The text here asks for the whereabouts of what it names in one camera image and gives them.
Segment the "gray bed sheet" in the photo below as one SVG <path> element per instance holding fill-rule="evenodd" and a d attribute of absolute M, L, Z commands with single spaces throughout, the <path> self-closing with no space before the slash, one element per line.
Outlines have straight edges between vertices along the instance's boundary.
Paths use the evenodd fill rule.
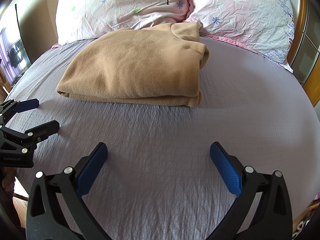
<path fill-rule="evenodd" d="M 58 95 L 55 88 L 64 71 L 90 42 L 50 49 L 9 96 L 40 101 L 38 109 L 12 118 L 10 128 L 24 132 L 50 120 L 61 126 L 38 144 L 34 167 L 18 170 L 27 191 L 37 171 L 61 172 L 104 142 L 108 160 L 83 197 L 104 230 L 114 240 L 191 240 L 206 239 L 235 199 L 209 157 L 215 141 L 258 172 L 282 171 L 294 218 L 320 190 L 320 124 L 287 70 L 237 46 L 201 38 L 210 57 L 200 71 L 203 100 L 198 108 Z M 61 205 L 77 230 L 63 201 Z"/>

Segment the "screw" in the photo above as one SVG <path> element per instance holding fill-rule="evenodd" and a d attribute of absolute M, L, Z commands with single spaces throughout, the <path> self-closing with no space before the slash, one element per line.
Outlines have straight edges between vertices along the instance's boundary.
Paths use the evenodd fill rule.
<path fill-rule="evenodd" d="M 245 171 L 247 173 L 253 173 L 254 169 L 251 166 L 246 166 Z"/>
<path fill-rule="evenodd" d="M 72 171 L 73 171 L 73 168 L 72 168 L 72 167 L 66 167 L 66 168 L 63 170 L 63 172 L 64 172 L 65 174 L 70 174 Z"/>
<path fill-rule="evenodd" d="M 278 178 L 281 178 L 281 177 L 282 177 L 281 171 L 276 171 L 276 172 L 275 172 L 275 175 L 276 175 Z"/>
<path fill-rule="evenodd" d="M 42 175 L 43 175 L 43 172 L 42 172 L 42 171 L 38 171 L 38 172 L 36 173 L 36 178 L 41 178 Z"/>

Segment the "folded blanket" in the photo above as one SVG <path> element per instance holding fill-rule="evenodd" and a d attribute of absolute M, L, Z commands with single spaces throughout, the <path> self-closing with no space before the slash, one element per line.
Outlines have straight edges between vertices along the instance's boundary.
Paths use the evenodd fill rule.
<path fill-rule="evenodd" d="M 70 63 L 56 91 L 86 101 L 196 107 L 208 59 L 197 23 L 107 33 Z"/>

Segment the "floral pillowcase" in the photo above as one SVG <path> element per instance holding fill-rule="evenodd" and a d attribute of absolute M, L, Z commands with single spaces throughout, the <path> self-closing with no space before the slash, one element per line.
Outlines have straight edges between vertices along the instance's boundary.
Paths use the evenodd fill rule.
<path fill-rule="evenodd" d="M 199 22 L 203 36 L 253 50 L 287 68 L 283 64 L 294 36 L 290 0 L 190 0 L 185 21 Z"/>
<path fill-rule="evenodd" d="M 58 41 L 65 45 L 126 27 L 182 22 L 188 7 L 188 0 L 59 0 Z"/>

